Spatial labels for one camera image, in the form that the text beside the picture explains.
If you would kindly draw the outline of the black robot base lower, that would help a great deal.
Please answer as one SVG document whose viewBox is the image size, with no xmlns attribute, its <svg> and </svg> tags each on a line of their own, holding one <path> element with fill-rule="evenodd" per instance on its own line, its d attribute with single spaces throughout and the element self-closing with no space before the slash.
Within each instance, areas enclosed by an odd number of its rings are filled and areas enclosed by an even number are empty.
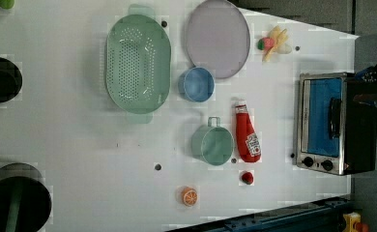
<svg viewBox="0 0 377 232">
<path fill-rule="evenodd" d="M 0 232 L 39 232 L 52 211 L 41 172 L 27 163 L 0 168 Z"/>
</svg>

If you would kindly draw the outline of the black robot base upper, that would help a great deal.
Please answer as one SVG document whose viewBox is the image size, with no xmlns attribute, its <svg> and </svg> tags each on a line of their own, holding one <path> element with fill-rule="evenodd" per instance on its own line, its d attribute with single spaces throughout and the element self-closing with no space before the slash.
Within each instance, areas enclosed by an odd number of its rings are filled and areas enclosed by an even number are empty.
<svg viewBox="0 0 377 232">
<path fill-rule="evenodd" d="M 20 92 L 22 74 L 10 60 L 0 57 L 0 102 L 8 102 Z"/>
</svg>

